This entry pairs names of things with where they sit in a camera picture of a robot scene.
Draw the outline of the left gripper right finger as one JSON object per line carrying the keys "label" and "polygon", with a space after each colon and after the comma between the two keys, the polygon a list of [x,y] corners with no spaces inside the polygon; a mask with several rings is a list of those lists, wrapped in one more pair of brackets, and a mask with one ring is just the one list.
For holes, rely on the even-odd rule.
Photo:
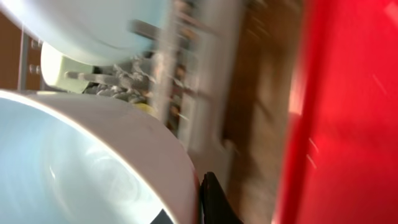
{"label": "left gripper right finger", "polygon": [[213,172],[207,172],[200,186],[204,224],[243,224],[234,213]]}

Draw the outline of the large pale blue plate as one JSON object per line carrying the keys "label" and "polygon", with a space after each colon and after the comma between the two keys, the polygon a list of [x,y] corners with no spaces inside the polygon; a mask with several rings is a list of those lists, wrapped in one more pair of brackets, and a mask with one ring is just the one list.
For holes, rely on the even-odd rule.
{"label": "large pale blue plate", "polygon": [[163,28],[169,0],[1,0],[1,10],[30,35],[89,65],[112,65],[147,50],[135,20]]}

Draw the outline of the pale green saucer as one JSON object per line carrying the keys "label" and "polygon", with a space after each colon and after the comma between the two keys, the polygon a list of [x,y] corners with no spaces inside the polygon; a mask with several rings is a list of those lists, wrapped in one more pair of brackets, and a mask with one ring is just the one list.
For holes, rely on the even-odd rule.
{"label": "pale green saucer", "polygon": [[179,140],[121,100],[1,92],[2,223],[200,223]]}

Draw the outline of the pale green bowl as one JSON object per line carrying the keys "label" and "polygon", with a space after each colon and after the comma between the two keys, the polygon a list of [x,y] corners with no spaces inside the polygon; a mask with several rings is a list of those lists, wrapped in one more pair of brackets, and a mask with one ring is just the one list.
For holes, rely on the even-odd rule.
{"label": "pale green bowl", "polygon": [[44,42],[40,54],[40,69],[44,82],[59,90],[83,93],[89,81],[66,78],[66,72],[92,73],[94,66],[72,60]]}

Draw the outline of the yellow plastic cup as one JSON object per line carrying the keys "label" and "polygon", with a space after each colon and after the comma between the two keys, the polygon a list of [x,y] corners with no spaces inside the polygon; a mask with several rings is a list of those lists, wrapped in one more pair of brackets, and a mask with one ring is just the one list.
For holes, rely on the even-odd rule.
{"label": "yellow plastic cup", "polygon": [[151,105],[148,105],[147,103],[135,103],[134,106],[155,118],[157,117],[156,110]]}

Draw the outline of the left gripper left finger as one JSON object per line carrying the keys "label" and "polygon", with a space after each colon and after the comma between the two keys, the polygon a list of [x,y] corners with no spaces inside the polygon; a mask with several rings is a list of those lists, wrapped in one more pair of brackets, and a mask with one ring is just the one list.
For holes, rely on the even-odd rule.
{"label": "left gripper left finger", "polygon": [[159,214],[151,221],[150,224],[174,224],[165,210],[161,210]]}

